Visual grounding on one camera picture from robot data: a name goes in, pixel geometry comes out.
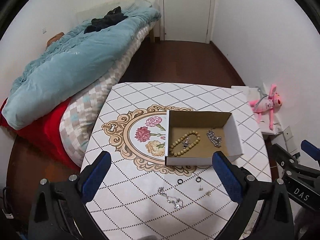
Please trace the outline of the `white cardboard box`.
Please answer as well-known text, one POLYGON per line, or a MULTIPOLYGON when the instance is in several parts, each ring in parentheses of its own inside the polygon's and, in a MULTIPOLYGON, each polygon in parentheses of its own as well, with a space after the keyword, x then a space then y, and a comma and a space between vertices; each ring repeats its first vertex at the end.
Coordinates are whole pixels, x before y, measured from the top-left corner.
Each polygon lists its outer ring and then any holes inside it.
POLYGON ((229 161, 244 154, 240 131, 231 112, 167 111, 166 166, 208 166, 221 151, 229 161), (189 146, 183 142, 189 138, 189 146))

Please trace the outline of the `patterned white tablecloth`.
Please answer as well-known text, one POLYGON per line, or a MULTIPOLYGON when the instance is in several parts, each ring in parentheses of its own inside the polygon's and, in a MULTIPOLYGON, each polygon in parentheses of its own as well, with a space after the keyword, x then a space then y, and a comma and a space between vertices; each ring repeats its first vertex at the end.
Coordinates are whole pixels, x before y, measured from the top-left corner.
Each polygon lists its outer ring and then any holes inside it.
POLYGON ((86 166, 101 151, 111 154, 111 168, 87 204, 109 239, 214 239, 236 208, 212 167, 165 165, 168 110, 231 112, 244 149, 236 165, 271 180, 263 137, 242 92, 185 83, 117 84, 83 160, 86 166))

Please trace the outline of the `silver pendant charm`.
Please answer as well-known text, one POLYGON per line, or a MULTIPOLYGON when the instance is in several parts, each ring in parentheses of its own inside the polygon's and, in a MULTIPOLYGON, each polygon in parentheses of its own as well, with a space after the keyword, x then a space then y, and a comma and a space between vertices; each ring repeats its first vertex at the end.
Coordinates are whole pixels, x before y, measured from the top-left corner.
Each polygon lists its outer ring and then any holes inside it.
POLYGON ((189 146, 189 138, 186 138, 183 142, 183 148, 187 148, 189 146))

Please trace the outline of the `pink plush toy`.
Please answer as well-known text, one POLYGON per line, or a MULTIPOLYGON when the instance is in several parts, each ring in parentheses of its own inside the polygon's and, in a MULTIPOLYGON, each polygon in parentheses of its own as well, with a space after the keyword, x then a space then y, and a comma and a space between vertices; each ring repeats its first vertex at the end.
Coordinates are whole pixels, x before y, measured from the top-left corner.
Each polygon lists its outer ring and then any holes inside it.
POLYGON ((277 85, 272 84, 268 94, 265 94, 259 100, 252 100, 249 105, 253 113, 257 114, 256 121, 259 124, 262 115, 268 113, 269 129, 273 130, 274 111, 282 106, 282 98, 277 93, 277 85))

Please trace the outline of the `red blanket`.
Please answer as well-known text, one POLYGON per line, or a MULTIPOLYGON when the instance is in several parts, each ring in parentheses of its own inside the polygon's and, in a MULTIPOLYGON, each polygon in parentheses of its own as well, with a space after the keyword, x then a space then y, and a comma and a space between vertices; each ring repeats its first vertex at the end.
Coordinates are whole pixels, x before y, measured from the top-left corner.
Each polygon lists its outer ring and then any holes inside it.
POLYGON ((27 140, 46 157, 51 158, 68 168, 79 171, 80 167, 76 165, 66 153, 59 131, 61 118, 70 101, 71 98, 68 98, 56 106, 50 113, 19 130, 13 129, 7 123, 4 116, 1 115, 1 126, 27 140))

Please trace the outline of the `white box under toy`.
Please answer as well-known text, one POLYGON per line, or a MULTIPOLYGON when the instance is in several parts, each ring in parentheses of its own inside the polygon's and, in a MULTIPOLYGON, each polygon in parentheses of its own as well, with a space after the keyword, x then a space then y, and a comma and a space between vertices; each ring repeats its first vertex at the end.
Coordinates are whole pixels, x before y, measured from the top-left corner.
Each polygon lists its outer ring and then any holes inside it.
POLYGON ((265 91, 264 88, 248 86, 232 86, 231 88, 245 95, 263 134, 278 135, 283 132, 277 117, 283 100, 277 92, 276 84, 272 84, 268 91, 265 91))

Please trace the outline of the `light blue quilt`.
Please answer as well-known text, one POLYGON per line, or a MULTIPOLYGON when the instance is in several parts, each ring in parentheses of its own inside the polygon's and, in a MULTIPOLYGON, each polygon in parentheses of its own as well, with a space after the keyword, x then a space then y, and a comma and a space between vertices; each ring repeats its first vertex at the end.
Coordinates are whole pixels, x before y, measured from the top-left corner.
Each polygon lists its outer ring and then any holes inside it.
POLYGON ((26 65, 12 84, 2 109, 15 130, 28 126, 103 76, 128 50, 140 29, 161 18, 153 7, 125 12, 125 20, 85 33, 89 22, 75 27, 26 65))

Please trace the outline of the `brown pillow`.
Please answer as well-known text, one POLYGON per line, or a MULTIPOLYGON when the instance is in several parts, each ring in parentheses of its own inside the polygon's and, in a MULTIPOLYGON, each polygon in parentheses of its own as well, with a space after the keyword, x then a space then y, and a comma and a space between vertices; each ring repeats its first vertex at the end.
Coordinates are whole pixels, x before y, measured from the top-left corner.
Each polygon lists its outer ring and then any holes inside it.
POLYGON ((58 34, 56 34, 55 36, 53 36, 52 38, 50 38, 48 41, 47 41, 47 45, 46 45, 46 48, 48 48, 53 42, 56 42, 58 41, 61 37, 63 37, 65 35, 64 32, 60 32, 58 34))

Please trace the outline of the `black clothing on bed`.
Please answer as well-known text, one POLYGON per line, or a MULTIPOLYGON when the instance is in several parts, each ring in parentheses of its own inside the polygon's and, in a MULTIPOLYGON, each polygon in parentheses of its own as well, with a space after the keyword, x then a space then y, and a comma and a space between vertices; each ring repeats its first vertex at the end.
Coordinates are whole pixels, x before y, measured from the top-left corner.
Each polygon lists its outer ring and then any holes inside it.
POLYGON ((86 29, 84 30, 84 34, 99 32, 102 29, 106 29, 108 27, 116 25, 127 18, 128 16, 124 15, 121 12, 121 7, 118 6, 113 10, 109 11, 103 18, 92 19, 91 24, 87 26, 86 29))

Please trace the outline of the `white door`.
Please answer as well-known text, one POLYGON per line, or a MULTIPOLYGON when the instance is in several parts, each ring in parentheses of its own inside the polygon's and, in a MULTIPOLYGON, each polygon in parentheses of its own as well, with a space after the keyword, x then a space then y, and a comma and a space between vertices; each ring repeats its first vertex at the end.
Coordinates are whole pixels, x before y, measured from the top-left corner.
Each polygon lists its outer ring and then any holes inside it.
POLYGON ((164 41, 208 43, 213 30, 216 0, 159 0, 164 41))

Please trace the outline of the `white wall socket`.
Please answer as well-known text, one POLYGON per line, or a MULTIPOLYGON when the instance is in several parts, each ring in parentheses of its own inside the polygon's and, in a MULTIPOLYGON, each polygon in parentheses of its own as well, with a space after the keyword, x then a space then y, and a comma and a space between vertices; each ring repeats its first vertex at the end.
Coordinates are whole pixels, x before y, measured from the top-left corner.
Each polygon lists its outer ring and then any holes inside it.
POLYGON ((283 130, 283 135, 284 135, 284 140, 287 142, 289 141, 292 137, 293 137, 293 134, 292 134, 292 131, 291 131, 291 127, 290 126, 287 126, 287 128, 285 128, 283 130))

